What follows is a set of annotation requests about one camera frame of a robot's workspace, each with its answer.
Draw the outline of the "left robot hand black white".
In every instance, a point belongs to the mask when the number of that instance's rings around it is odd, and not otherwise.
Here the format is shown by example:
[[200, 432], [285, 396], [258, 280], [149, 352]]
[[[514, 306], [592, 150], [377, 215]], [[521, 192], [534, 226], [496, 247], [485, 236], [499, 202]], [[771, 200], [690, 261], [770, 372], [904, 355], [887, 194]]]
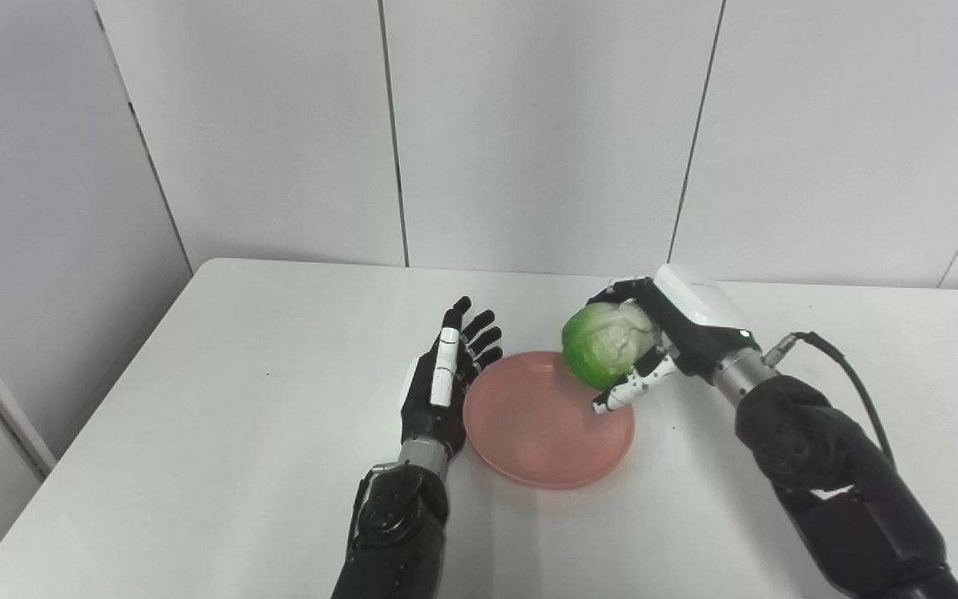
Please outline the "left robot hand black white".
[[463, 409], [469, 388], [503, 357], [494, 312], [469, 317], [471, 307], [465, 295], [445, 312], [436, 340], [418, 357], [400, 410], [402, 442], [437, 441], [450, 460], [467, 440]]

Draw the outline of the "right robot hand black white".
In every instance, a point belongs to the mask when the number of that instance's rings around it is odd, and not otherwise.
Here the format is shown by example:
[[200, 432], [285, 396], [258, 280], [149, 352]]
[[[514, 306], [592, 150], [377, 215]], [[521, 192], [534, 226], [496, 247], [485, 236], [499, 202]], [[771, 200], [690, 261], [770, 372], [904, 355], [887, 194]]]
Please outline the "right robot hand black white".
[[594, 413], [616, 412], [674, 373], [701, 378], [733, 404], [768, 377], [754, 372], [767, 367], [742, 312], [718, 285], [681, 263], [665, 263], [654, 276], [613, 281], [588, 302], [635, 304], [663, 335], [661, 345], [593, 399]]

